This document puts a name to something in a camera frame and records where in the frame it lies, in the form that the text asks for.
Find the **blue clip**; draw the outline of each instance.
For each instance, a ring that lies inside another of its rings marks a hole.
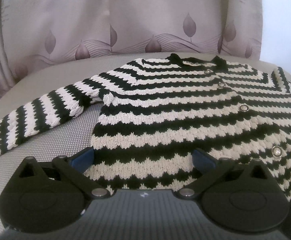
[[[94,149],[92,147],[87,147],[69,157],[67,161],[75,170],[84,173],[93,164]]]
[[[205,174],[217,166],[217,160],[215,158],[198,148],[192,153],[192,162],[201,174]]]

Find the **knit fabric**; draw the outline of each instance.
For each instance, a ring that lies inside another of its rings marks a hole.
[[[115,188],[178,190],[200,173],[191,152],[238,163],[261,159],[291,200],[291,82],[219,57],[137,59],[52,91],[0,120],[0,155],[64,123],[96,101],[104,106],[85,173]],[[246,105],[248,110],[240,110]],[[275,158],[272,147],[283,155]]]

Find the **wall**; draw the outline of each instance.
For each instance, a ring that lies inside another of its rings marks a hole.
[[[291,0],[262,0],[262,6],[260,60],[291,73]]]

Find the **curtain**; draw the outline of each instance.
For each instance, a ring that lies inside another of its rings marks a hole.
[[[0,0],[0,98],[90,57],[198,52],[259,59],[261,0]]]

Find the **metal rivet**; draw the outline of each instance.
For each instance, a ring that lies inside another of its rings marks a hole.
[[[273,146],[271,151],[272,151],[272,155],[276,158],[280,158],[282,155],[282,149],[280,146]]]
[[[247,112],[249,110],[249,107],[247,105],[241,105],[239,109],[241,112]]]
[[[65,158],[68,158],[68,157],[67,157],[67,155],[59,155],[58,158],[65,159]]]
[[[227,158],[227,157],[221,157],[221,158],[219,158],[219,161],[228,161],[228,160],[230,160],[230,158]]]
[[[105,188],[95,188],[91,193],[95,197],[103,197],[108,193],[108,191]]]
[[[180,195],[184,197],[191,197],[195,194],[195,191],[190,188],[182,188],[179,190]]]

